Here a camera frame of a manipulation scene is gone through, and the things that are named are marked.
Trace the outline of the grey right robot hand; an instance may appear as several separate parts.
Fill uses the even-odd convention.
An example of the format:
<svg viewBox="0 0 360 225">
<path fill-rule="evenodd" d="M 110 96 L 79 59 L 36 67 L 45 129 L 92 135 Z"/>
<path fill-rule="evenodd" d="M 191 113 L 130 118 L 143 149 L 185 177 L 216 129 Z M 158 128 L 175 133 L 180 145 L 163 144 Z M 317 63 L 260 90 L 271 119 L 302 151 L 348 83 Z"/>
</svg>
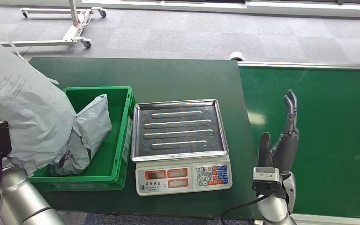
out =
<svg viewBox="0 0 360 225">
<path fill-rule="evenodd" d="M 259 142 L 257 166 L 275 167 L 281 174 L 289 174 L 293 165 L 300 133 L 297 124 L 297 97 L 289 89 L 283 96 L 283 102 L 287 108 L 285 127 L 279 135 L 273 147 L 270 146 L 269 132 L 262 133 Z"/>
</svg>

